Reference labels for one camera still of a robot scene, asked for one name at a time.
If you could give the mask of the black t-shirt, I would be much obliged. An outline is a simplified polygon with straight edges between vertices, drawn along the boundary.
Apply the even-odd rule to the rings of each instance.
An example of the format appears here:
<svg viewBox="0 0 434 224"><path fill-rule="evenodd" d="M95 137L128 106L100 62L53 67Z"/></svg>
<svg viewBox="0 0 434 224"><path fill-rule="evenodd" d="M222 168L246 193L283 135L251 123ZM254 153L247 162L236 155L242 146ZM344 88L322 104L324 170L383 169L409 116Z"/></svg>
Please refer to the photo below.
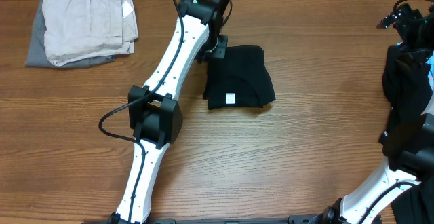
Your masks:
<svg viewBox="0 0 434 224"><path fill-rule="evenodd" d="M222 60L208 62L203 99L208 109L256 107L275 101L264 50L257 45L229 47Z"/></svg>

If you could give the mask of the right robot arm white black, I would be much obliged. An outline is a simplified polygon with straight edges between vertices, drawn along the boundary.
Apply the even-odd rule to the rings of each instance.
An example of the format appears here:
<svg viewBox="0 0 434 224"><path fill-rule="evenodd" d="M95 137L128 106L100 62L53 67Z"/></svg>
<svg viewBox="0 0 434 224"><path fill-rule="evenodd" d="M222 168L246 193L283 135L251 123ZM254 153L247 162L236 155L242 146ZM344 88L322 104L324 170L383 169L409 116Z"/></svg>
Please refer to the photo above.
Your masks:
<svg viewBox="0 0 434 224"><path fill-rule="evenodd" d="M397 1L377 26L401 37L388 48L382 75L391 106L379 138L384 157L355 191L300 223L379 223L385 207L433 177L433 8L422 15L408 1Z"/></svg>

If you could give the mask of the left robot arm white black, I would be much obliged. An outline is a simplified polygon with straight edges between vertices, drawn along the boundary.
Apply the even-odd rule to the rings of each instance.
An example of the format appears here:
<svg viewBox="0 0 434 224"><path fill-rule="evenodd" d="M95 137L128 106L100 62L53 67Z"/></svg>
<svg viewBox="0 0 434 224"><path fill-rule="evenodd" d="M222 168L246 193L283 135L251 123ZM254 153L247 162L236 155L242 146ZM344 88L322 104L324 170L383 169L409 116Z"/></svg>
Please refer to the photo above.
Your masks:
<svg viewBox="0 0 434 224"><path fill-rule="evenodd" d="M104 115L129 111L134 144L132 167L122 201L108 223L148 223L151 197L160 164L177 139L183 122L179 96L193 62L225 56L228 38L222 27L231 15L231 0L179 0L170 44L143 86L132 86L127 104Z"/></svg>

